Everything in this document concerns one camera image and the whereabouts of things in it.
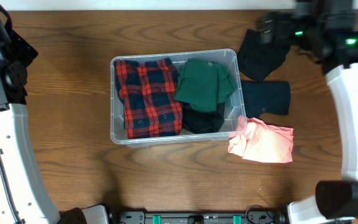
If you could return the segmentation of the coral pink crumpled cloth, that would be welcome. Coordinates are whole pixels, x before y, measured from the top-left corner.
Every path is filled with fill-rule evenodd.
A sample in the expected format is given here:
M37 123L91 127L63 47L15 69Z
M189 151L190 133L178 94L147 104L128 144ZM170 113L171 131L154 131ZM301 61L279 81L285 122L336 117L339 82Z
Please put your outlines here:
M228 153L262 163L293 161L293 128L240 116L237 131L239 134L229 140Z

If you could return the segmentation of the red navy plaid cloth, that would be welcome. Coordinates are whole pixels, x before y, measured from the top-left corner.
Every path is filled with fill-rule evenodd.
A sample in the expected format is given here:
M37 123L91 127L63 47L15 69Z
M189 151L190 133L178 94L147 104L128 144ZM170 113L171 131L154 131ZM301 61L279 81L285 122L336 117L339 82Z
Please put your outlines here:
M116 60L117 97L124 106L129 139L176 136L182 129L182 104L175 100L178 71L170 58L139 63Z

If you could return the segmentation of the dark green garment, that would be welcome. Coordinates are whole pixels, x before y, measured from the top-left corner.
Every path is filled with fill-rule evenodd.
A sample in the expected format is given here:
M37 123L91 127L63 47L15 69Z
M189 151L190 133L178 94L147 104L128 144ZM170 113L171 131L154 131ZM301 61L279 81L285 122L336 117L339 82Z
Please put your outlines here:
M225 66L191 58L180 67L174 99L206 113L216 111L218 104L224 103L237 89L234 77Z

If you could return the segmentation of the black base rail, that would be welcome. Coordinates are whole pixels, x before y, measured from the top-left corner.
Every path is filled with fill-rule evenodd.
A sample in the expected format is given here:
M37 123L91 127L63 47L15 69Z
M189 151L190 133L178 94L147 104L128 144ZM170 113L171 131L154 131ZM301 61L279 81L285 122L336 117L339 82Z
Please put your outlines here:
M123 224L285 224L285 214L278 210L256 208L244 212L181 213L181 212L121 212L117 223Z

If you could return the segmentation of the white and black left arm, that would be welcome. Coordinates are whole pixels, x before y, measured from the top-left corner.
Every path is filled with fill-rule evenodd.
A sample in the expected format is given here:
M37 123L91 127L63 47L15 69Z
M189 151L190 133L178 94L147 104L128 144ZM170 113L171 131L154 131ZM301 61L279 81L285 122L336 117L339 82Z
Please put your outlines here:
M105 206L60 213L45 188L28 130L27 67L38 52L0 5L0 223L108 223Z

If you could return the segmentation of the clear plastic storage container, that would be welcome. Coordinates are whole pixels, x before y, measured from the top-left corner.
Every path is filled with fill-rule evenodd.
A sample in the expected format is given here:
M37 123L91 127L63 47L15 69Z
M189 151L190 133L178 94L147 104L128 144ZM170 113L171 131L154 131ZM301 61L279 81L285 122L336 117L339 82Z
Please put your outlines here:
M170 58L176 68L184 65L190 58L197 58L207 62L216 62L224 65L233 76L238 89L225 102L224 123L216 133L193 134L182 130L177 136L129 139L124 129L124 105L118 98L115 82L114 62L116 60L133 60L139 63L157 61L163 58ZM244 99L242 95L241 78L237 62L237 54L232 49L216 49L192 52L176 52L168 54L148 54L148 55L126 55L117 56L111 60L111 124L110 137L115 144L126 145L129 147L146 147L159 144L175 144L193 141L227 141L238 134L237 127L239 117L246 116Z

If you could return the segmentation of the black garment with tag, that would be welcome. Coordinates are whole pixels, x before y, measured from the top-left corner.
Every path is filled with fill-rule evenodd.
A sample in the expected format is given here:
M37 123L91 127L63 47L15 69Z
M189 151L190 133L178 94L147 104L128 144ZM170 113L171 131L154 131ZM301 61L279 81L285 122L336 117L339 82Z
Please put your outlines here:
M239 71L257 82L264 81L285 61L289 45L263 44L260 34L248 29L237 54Z

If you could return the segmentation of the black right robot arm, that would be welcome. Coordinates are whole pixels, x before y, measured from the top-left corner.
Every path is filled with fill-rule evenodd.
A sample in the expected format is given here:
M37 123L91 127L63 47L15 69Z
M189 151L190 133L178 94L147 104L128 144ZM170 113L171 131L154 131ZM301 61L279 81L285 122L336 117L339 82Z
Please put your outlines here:
M342 144L341 180L322 180L313 196L287 206L287 223L350 223L358 218L358 29L352 1L297 1L292 12L260 18L260 39L295 45L321 65L334 98Z

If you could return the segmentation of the dark navy garment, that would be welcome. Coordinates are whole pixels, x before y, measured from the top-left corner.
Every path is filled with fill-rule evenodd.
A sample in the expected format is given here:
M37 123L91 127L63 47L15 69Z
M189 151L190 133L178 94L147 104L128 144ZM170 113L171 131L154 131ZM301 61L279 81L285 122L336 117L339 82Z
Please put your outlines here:
M248 118L260 118L264 113L289 114L291 88L288 82L241 81L241 87Z

